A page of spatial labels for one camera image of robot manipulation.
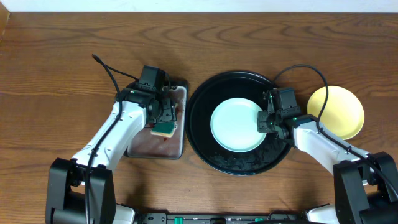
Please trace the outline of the green yellow sponge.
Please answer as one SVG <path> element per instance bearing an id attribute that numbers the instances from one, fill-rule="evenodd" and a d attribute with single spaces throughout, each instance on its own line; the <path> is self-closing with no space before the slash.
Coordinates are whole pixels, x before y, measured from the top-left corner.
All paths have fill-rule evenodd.
<path id="1" fill-rule="evenodd" d="M 157 123 L 150 131 L 152 135 L 171 138 L 176 129 L 175 122 Z"/>

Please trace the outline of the light green plate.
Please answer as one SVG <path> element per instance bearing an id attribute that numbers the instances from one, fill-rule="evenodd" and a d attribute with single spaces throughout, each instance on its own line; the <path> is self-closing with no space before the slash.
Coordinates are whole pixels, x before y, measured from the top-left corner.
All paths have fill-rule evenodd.
<path id="1" fill-rule="evenodd" d="M 265 140 L 257 130 L 261 107 L 245 98 L 230 98 L 220 103 L 210 119 L 211 133 L 216 142 L 231 152 L 249 152 Z"/>

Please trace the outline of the yellow plate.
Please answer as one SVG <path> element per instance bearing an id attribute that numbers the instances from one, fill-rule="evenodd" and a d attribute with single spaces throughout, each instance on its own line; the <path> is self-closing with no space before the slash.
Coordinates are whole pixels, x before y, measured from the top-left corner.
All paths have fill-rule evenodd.
<path id="1" fill-rule="evenodd" d="M 359 99 L 340 86 L 328 87 L 328 99 L 321 124 L 343 140 L 357 135 L 364 124 L 364 109 Z"/>

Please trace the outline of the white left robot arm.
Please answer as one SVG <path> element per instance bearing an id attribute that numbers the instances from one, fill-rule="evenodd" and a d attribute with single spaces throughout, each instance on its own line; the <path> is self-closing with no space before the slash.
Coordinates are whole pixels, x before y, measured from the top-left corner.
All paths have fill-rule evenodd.
<path id="1" fill-rule="evenodd" d="M 46 223 L 133 223 L 135 211 L 116 203 L 115 170 L 137 133 L 153 123 L 173 123 L 183 103 L 171 93 L 125 88 L 93 139 L 70 160 L 50 166 Z"/>

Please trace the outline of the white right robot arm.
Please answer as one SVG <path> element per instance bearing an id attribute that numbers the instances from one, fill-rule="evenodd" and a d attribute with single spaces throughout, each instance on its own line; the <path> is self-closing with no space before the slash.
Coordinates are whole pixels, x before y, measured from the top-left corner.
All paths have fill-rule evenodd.
<path id="1" fill-rule="evenodd" d="M 339 223 L 397 223 L 397 166 L 388 153 L 354 147 L 312 115 L 260 111 L 257 129 L 306 152 L 333 175 Z"/>

